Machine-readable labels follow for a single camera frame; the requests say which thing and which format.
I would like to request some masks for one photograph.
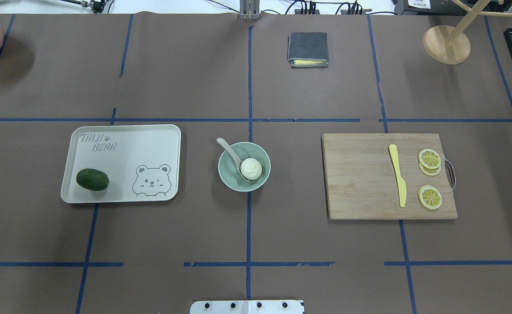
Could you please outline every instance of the green bowl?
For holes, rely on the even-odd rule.
[[[234,159],[230,157],[229,153],[224,151],[219,157],[217,165],[219,177],[223,183],[235,191],[254,191],[264,185],[271,172],[271,160],[269,160],[268,153],[260,145],[250,142],[234,143],[230,147],[232,147],[241,160],[252,157],[259,161],[261,163],[261,175],[254,183],[244,181],[236,168]]]

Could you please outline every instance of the bear illustration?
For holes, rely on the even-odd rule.
[[[137,178],[132,185],[132,191],[136,196],[145,194],[145,196],[156,196],[159,193],[166,195],[170,191],[172,184],[168,177],[170,166],[161,165],[158,168],[148,168],[141,165],[136,169]]]

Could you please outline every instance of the wooden stand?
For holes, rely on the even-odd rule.
[[[478,15],[512,16],[508,13],[482,12],[491,0],[479,0],[473,8],[469,8],[459,0],[452,0],[455,4],[467,10],[468,13],[456,27],[439,25],[427,30],[423,36],[423,45],[429,55],[438,62],[445,64],[458,64],[465,61],[471,52],[471,43],[463,31]]]

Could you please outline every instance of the wooden base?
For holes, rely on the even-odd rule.
[[[425,49],[436,61],[445,64],[458,64],[469,56],[471,44],[465,34],[459,34],[452,44],[446,44],[446,38],[453,30],[452,26],[439,25],[427,30],[423,36]]]

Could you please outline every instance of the lemon slice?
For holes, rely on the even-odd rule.
[[[419,152],[419,163],[427,169],[436,169],[440,167],[440,155],[430,148]]]
[[[419,201],[428,209],[438,209],[442,205],[442,195],[436,187],[423,185],[419,189]]]
[[[425,168],[423,167],[423,165],[419,164],[419,168],[421,168],[421,171],[423,171],[424,174],[426,175],[437,175],[438,173],[440,173],[440,169],[441,167],[438,167],[436,169],[429,169],[429,168]]]

